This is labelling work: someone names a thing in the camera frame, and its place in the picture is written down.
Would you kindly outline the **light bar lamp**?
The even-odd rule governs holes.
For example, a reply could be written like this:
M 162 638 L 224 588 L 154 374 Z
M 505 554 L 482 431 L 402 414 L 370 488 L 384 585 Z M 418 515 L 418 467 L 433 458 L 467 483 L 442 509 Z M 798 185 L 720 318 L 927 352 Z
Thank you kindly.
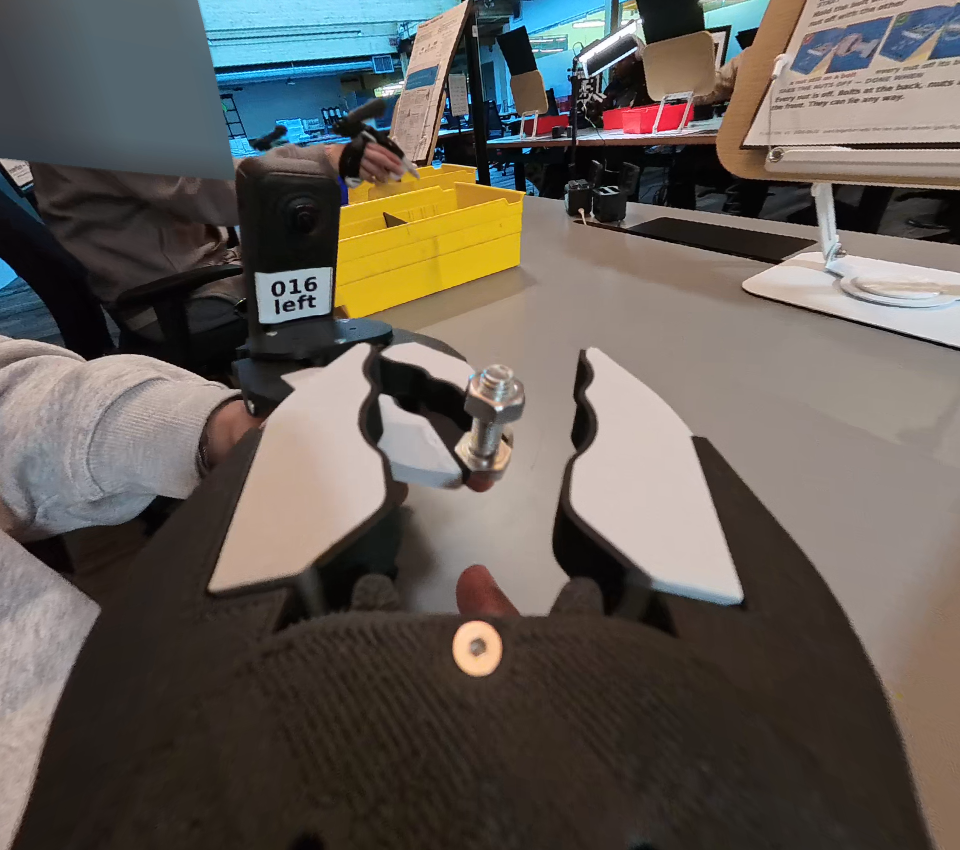
M 634 55 L 644 44 L 637 36 L 637 23 L 598 39 L 574 57 L 572 72 L 583 79 L 602 74 L 621 60 Z

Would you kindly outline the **printed instruction sheet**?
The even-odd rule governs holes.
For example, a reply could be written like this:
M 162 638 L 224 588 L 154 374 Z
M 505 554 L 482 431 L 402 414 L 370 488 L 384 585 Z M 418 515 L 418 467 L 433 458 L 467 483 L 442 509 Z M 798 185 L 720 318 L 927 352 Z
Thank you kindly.
M 746 144 L 957 144 L 958 4 L 806 0 Z

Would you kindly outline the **black panel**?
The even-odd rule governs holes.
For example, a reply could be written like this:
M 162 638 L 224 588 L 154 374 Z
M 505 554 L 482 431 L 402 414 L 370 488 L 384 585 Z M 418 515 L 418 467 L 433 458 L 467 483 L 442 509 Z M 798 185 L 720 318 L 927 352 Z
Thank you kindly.
M 701 0 L 635 0 L 650 45 L 705 29 Z
M 496 42 L 511 77 L 537 70 L 537 60 L 525 27 L 512 28 L 496 36 Z

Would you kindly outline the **yellow divided plastic bin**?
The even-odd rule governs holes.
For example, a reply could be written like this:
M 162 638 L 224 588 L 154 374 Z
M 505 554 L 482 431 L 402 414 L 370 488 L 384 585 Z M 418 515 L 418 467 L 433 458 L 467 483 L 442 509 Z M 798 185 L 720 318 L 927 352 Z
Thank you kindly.
M 523 200 L 451 182 L 343 207 L 335 308 L 370 316 L 517 267 Z

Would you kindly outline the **person's right hand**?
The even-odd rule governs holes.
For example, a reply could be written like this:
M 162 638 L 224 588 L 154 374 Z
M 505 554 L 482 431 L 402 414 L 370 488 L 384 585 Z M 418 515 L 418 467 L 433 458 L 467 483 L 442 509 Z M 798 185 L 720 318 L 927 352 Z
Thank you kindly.
M 520 615 L 490 571 L 481 564 L 462 571 L 455 585 L 455 602 L 460 615 L 469 619 Z

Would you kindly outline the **silver hex bolt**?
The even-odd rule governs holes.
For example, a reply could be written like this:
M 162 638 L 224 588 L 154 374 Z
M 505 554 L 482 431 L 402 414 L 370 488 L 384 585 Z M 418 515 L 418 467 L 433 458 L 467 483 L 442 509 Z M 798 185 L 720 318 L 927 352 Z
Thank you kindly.
M 516 377 L 515 372 L 506 364 L 490 364 L 480 371 L 490 367 L 494 370 L 488 370 L 487 373 L 495 377 Z M 456 443 L 454 454 L 465 470 L 472 474 L 489 474 L 497 480 L 507 468 L 512 453 L 512 445 L 506 439 L 510 424 L 490 425 L 470 418 L 470 428 Z

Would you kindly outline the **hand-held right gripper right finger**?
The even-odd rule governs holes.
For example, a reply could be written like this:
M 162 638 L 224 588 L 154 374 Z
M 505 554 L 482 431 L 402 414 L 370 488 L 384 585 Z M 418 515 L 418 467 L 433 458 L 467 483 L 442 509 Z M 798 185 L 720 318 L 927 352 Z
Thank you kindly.
M 580 352 L 574 401 L 554 525 L 558 565 L 595 580 L 609 605 L 632 585 L 741 604 L 694 436 L 678 413 L 598 348 Z

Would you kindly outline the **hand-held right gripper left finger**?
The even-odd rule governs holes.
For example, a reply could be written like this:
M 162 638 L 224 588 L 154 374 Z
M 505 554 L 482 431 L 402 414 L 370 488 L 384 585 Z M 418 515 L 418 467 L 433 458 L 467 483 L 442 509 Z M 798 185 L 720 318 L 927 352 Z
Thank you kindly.
M 404 501 L 405 485 L 366 430 L 379 411 L 367 372 L 376 354 L 360 343 L 326 367 L 294 374 L 293 392 L 262 428 L 211 595 L 289 585 L 319 597 L 318 566 Z

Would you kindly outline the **black office chair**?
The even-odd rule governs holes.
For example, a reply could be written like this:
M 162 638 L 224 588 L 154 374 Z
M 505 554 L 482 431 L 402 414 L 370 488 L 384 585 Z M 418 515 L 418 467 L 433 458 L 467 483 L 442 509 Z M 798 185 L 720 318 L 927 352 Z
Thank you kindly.
M 2 261 L 43 303 L 63 345 L 86 359 L 119 353 L 142 354 L 209 378 L 226 377 L 237 349 L 246 340 L 246 324 L 232 316 L 223 326 L 193 333 L 187 305 L 193 292 L 240 276 L 236 264 L 205 267 L 150 282 L 121 294 L 120 310 L 104 308 L 90 289 L 87 271 L 27 206 L 26 198 L 2 170 Z M 151 310 L 161 339 L 148 340 L 124 327 L 114 341 L 108 315 Z

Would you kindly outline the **silver hex nut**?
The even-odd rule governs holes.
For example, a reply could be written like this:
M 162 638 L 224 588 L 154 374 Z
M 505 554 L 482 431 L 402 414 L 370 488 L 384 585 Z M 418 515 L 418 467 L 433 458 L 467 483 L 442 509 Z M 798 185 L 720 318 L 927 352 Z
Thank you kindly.
M 522 417 L 525 391 L 514 376 L 498 378 L 487 371 L 474 373 L 467 382 L 464 410 L 475 420 L 490 425 L 513 424 Z

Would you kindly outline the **person's left hand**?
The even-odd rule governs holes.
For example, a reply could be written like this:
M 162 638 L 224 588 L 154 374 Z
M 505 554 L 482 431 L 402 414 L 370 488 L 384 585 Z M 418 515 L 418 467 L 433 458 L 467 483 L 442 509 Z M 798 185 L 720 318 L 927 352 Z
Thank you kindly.
M 198 480 L 223 462 L 247 433 L 262 429 L 268 418 L 269 414 L 251 413 L 238 393 L 218 404 L 200 432 L 195 462 Z

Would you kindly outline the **black steel pillar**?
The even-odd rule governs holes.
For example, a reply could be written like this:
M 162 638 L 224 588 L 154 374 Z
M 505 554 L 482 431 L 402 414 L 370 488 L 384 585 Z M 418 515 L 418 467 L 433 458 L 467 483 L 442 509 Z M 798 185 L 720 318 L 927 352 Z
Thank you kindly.
M 477 168 L 477 181 L 485 186 L 490 185 L 490 161 L 488 153 L 488 121 L 487 108 L 482 82 L 481 58 L 479 52 L 479 37 L 475 9 L 475 0 L 463 0 L 468 4 L 465 17 L 463 40 L 467 63 L 467 88 L 472 103 L 472 125 L 474 136 L 474 151 Z

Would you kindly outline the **person's left forearm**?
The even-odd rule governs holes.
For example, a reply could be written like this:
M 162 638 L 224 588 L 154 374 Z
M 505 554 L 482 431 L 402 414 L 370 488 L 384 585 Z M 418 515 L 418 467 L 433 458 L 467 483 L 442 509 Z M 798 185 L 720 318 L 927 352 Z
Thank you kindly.
M 186 499 L 210 412 L 237 394 L 161 361 L 86 361 L 1 340 L 2 531 L 18 540 L 113 526 Z

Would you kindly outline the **cardboard instruction board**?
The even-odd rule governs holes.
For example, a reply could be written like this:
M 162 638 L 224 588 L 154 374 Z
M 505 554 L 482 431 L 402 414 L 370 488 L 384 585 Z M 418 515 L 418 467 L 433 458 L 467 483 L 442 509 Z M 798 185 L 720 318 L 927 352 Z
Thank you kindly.
M 433 159 L 450 66 L 471 9 L 471 0 L 462 1 L 422 22 L 416 30 L 390 125 L 390 139 L 416 166 L 425 166 Z

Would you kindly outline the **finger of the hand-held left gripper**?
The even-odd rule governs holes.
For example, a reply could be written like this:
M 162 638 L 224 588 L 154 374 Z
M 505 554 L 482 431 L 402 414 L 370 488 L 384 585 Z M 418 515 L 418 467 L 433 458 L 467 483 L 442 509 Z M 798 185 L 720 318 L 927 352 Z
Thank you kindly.
M 375 445 L 396 482 L 436 489 L 463 485 L 460 464 L 426 417 L 403 410 L 387 394 L 378 396 L 377 408 L 381 433 Z
M 370 384 L 366 416 L 379 412 L 379 397 L 386 395 L 406 412 L 470 417 L 466 385 L 473 374 L 462 359 L 418 342 L 374 348 L 366 357 Z

